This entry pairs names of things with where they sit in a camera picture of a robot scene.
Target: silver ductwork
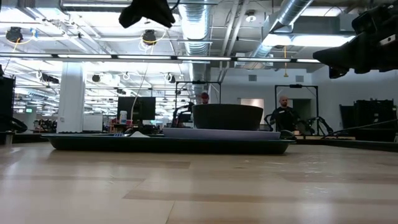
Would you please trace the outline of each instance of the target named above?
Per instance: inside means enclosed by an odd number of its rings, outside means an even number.
[[[276,12],[276,15],[270,15],[267,17],[263,33],[265,34],[264,39],[267,37],[269,32],[280,29],[285,26],[292,26],[293,23],[300,17],[304,10],[311,5],[313,0],[284,0],[280,10]],[[272,46],[263,45],[262,43],[252,53],[252,57],[266,57],[271,51]]]
[[[210,34],[210,6],[199,4],[181,4],[178,6],[182,17],[181,26],[184,39],[206,40]],[[201,42],[186,42],[185,49],[188,55],[208,55],[209,45]],[[208,81],[210,79],[210,65],[205,63],[191,63],[189,73],[192,81]],[[198,96],[205,86],[194,86]]]

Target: person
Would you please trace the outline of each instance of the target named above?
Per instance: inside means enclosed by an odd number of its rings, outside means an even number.
[[[289,99],[286,96],[281,96],[279,98],[280,107],[272,112],[270,118],[270,124],[276,123],[276,129],[278,131],[295,131],[295,124],[300,119],[300,116],[297,114],[297,112],[288,106],[288,100]]]
[[[209,94],[207,92],[203,92],[200,95],[200,98],[201,98],[201,103],[202,104],[208,104],[209,103]]]

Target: light wood floor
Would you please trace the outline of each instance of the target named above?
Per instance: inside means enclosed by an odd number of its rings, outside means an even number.
[[[0,147],[3,224],[396,224],[398,154],[290,146],[283,156]]]

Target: black bowl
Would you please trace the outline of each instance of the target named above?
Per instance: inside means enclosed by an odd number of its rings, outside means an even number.
[[[199,129],[257,131],[262,108],[246,105],[207,104],[192,108],[193,122]]]

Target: black monitor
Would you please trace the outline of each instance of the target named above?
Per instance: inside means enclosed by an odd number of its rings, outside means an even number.
[[[127,119],[131,117],[131,107],[135,97],[119,97],[118,98],[118,118],[120,111],[127,111]],[[134,105],[133,120],[155,120],[156,97],[139,97]]]

